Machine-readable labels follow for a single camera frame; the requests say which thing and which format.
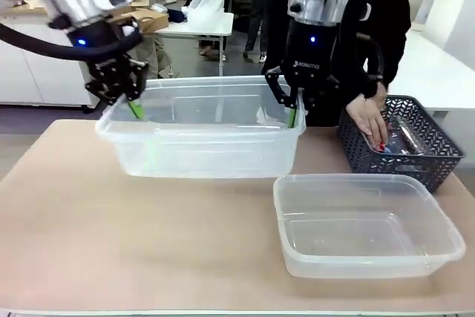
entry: clear plastic container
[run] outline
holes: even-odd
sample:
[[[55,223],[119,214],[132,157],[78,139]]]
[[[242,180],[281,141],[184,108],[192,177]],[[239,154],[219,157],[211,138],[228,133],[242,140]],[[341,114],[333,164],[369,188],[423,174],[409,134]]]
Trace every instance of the clear plastic container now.
[[[187,10],[188,22],[191,25],[212,26],[213,23],[209,20],[216,13],[222,12],[223,8],[224,0],[192,0]]]
[[[275,182],[274,202],[287,269],[300,278],[426,276],[465,253],[454,224],[408,176],[290,175]]]
[[[147,121],[122,97],[96,125],[133,176],[278,177],[305,129],[301,99],[290,128],[263,76],[151,80],[141,101]]]

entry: black plastic basket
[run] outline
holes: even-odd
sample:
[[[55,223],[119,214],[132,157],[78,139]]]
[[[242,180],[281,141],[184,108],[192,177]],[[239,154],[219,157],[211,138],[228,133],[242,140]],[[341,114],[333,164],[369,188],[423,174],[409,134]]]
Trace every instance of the black plastic basket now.
[[[430,150],[423,156],[384,154],[373,150],[367,138],[346,111],[338,132],[353,172],[365,174],[406,174],[436,191],[464,157],[459,146],[440,128],[422,105],[412,97],[389,96],[383,117],[401,117],[408,122]]]

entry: cabinet door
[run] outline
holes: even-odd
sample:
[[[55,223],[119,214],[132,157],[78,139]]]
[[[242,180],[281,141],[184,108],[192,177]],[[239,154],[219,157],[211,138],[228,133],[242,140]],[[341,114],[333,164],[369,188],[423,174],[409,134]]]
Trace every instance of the cabinet door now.
[[[18,17],[15,28],[37,39],[58,45],[71,46],[66,34],[60,30],[50,29],[46,16]],[[46,104],[90,105],[91,98],[85,90],[85,76],[88,78],[84,64],[77,61],[51,59],[25,51],[33,77]]]
[[[14,27],[9,18],[0,22]],[[28,67],[24,51],[0,41],[0,102],[42,103],[33,75]]]

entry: brown tabletop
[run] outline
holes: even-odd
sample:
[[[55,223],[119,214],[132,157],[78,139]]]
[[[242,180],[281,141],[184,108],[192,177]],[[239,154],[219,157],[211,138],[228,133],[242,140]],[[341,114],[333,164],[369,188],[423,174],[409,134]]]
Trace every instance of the brown tabletop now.
[[[129,177],[95,122],[55,122],[0,184],[0,308],[42,313],[475,310],[475,200],[437,200],[467,244],[427,278],[331,281],[286,271],[273,180]],[[309,128],[295,173],[343,172],[333,130]]]

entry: black cable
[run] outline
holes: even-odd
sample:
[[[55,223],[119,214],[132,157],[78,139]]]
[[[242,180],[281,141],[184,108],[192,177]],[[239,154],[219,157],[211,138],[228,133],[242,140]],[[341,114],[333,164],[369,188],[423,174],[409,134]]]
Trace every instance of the black cable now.
[[[366,3],[368,3],[368,0],[349,0],[340,24],[338,40],[342,58],[347,66],[345,73],[350,73],[348,76],[352,77],[344,79],[347,85],[350,86],[350,97],[353,97],[348,98],[349,101],[360,93],[363,93],[366,97],[373,97],[377,89],[376,85],[371,85],[371,78],[364,72],[357,53],[356,34]]]
[[[102,62],[123,55],[139,43],[143,37],[138,27],[129,36],[118,39],[117,42],[100,48],[78,48],[52,44],[0,24],[0,40],[26,51],[37,53],[55,59],[66,59],[82,62]]]

